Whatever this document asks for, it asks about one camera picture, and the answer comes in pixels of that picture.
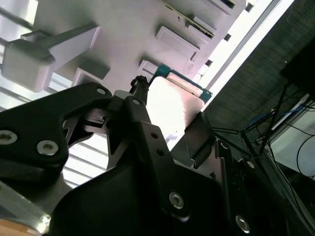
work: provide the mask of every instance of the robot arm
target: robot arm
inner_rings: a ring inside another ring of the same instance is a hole
[[[2,112],[0,124],[1,179],[38,192],[56,186],[69,147],[107,135],[108,171],[59,201],[49,236],[314,235],[269,157],[235,161],[203,113],[185,131],[192,168],[173,160],[142,98],[112,96],[97,83]]]

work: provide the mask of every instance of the blue cable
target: blue cable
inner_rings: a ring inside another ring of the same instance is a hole
[[[284,112],[282,114],[279,114],[279,116],[284,116],[286,114],[290,114],[290,113],[293,113],[293,112],[297,112],[297,111],[300,111],[301,109],[303,108],[303,104],[301,104],[300,106],[298,106],[296,109],[292,110],[292,111],[288,111],[288,112]],[[250,120],[249,124],[247,127],[251,126],[253,123],[255,123],[256,121],[260,120],[260,119],[263,119],[265,118],[266,116],[268,116],[270,113],[268,114],[260,114],[260,115],[257,115],[255,116],[253,119]]]

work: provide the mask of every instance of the dark gray wall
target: dark gray wall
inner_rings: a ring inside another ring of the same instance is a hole
[[[280,71],[315,37],[315,0],[296,0],[216,96],[205,113],[212,126],[244,129],[250,120],[275,108],[287,79]],[[291,86],[287,94],[298,88]],[[303,92],[286,96],[282,111],[295,105]],[[224,135],[238,145],[240,137]],[[249,134],[255,139],[256,131]]]

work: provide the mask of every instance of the white plastic part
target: white plastic part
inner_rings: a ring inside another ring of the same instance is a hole
[[[1,73],[29,90],[43,91],[55,70],[93,46],[98,31],[88,24],[51,37],[37,31],[22,35],[6,46]]]
[[[188,30],[191,31],[198,39],[200,39],[203,43],[210,43],[211,38],[207,35],[205,35],[203,32],[201,32],[199,29],[194,27],[193,25],[188,26]]]
[[[147,61],[147,60],[142,60],[141,64],[139,66],[137,75],[142,75],[147,77],[148,82],[152,79],[154,73],[158,67],[154,65],[153,63]]]
[[[217,31],[217,29],[215,29],[214,27],[212,27],[211,25],[205,23],[204,21],[202,21],[201,19],[199,19],[198,17],[194,16],[193,17],[193,21],[195,21],[196,23],[200,24],[202,27],[204,27],[205,29],[207,29],[210,32],[215,33]]]
[[[107,66],[87,60],[78,67],[71,86],[88,82],[102,83],[109,70]]]
[[[196,97],[200,97],[202,95],[202,90],[195,87],[188,81],[180,78],[179,76],[175,75],[174,73],[169,73],[167,75],[167,80],[171,81],[172,83],[176,84],[177,86],[181,87],[182,89],[190,92],[191,94],[195,95]]]
[[[84,57],[110,66],[110,72],[102,84],[113,93],[118,89],[130,89],[130,82],[137,75],[141,59],[155,65],[163,63],[192,79],[246,7],[246,0],[231,0],[234,7],[230,14],[226,14],[206,1],[41,0],[34,25],[37,29],[56,34],[93,19],[101,30],[93,49]],[[204,43],[200,34],[188,29],[191,24],[208,35],[202,30],[204,27],[194,22],[192,15],[216,29],[209,33],[210,37],[214,34],[210,43]],[[177,44],[172,48],[157,40],[156,35],[161,26],[170,29],[200,51],[191,60],[178,52]],[[57,73],[72,80],[81,63],[78,57]]]
[[[157,76],[150,85],[148,114],[165,138],[182,134],[203,106],[200,98],[164,77]]]
[[[192,45],[190,42],[183,39],[182,37],[178,36],[165,26],[162,26],[161,29],[158,31],[157,40],[169,45],[170,49],[174,49],[191,61],[194,61],[196,54],[200,51],[199,48]]]

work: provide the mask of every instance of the black metal bracket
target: black metal bracket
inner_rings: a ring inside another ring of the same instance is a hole
[[[216,140],[212,127],[203,112],[200,112],[185,129],[185,138],[189,157],[194,160],[194,167],[198,168],[208,158]]]
[[[287,83],[285,85],[285,87],[283,88],[283,91],[281,93],[281,96],[279,98],[278,104],[275,108],[275,110],[273,110],[272,112],[270,112],[268,115],[266,115],[265,117],[259,119],[258,121],[254,122],[253,124],[249,125],[247,128],[245,128],[244,130],[234,130],[234,129],[225,129],[225,128],[213,128],[213,130],[216,132],[216,136],[218,138],[220,138],[221,140],[225,141],[227,144],[229,144],[231,147],[234,147],[235,149],[237,149],[239,152],[245,154],[248,157],[255,157],[255,156],[259,156],[263,153],[263,150],[268,142],[268,139],[270,137],[270,135],[272,134],[272,127],[275,124],[275,120],[279,114],[279,110],[281,107],[281,104],[284,100],[284,96],[285,93],[287,91],[287,88],[290,86],[290,83]],[[250,140],[247,137],[247,133],[251,130],[253,130],[254,128],[256,128],[258,125],[264,123],[266,120],[271,119],[271,122],[268,126],[268,129],[266,131],[266,134],[264,137],[262,137],[262,145],[259,149],[258,152],[255,151],[254,147],[252,146]],[[229,141],[228,139],[224,138],[222,135],[218,134],[218,133],[228,133],[228,134],[235,134],[235,135],[241,135],[241,139],[244,140],[247,149],[249,152],[243,150],[241,147],[235,145],[234,143],[232,143],[231,141]]]
[[[0,145],[0,177],[45,184],[56,180],[69,146],[92,135],[77,132],[75,117],[106,106],[111,97],[108,89],[89,83],[1,112],[0,130],[10,133]]]
[[[147,104],[149,83],[147,77],[137,76],[134,80],[131,81],[131,90],[130,93],[134,95],[135,98]]]
[[[118,148],[114,153],[111,152],[111,155],[115,155],[115,152],[125,152],[134,143],[140,163],[150,170],[163,210],[181,221],[188,220],[189,202],[186,193],[178,184],[175,164],[160,128],[151,124],[143,101],[130,96],[124,100],[123,107],[128,119],[123,131],[125,138],[120,140]],[[121,161],[120,158],[123,158],[122,155],[116,155],[115,163]],[[170,202],[171,193],[177,193],[185,204],[174,207]]]
[[[197,169],[210,175],[220,185],[225,214],[231,227],[236,232],[239,231],[236,220],[236,217],[239,217],[244,221],[244,230],[247,229],[248,233],[254,234],[244,180],[238,163],[232,157],[229,146],[221,140],[216,140],[212,146],[211,154]]]

